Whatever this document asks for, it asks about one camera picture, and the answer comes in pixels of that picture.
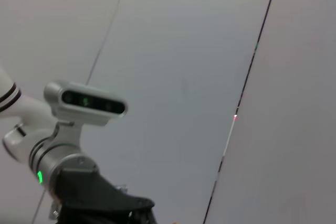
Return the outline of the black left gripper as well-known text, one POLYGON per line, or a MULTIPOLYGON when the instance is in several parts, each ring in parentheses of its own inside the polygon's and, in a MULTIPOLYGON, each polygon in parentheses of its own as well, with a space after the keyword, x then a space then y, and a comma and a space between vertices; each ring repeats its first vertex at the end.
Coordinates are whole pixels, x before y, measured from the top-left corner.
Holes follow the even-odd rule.
POLYGON ((154 201, 117 189, 99 172, 62 170, 54 195, 57 223, 157 223, 154 201))

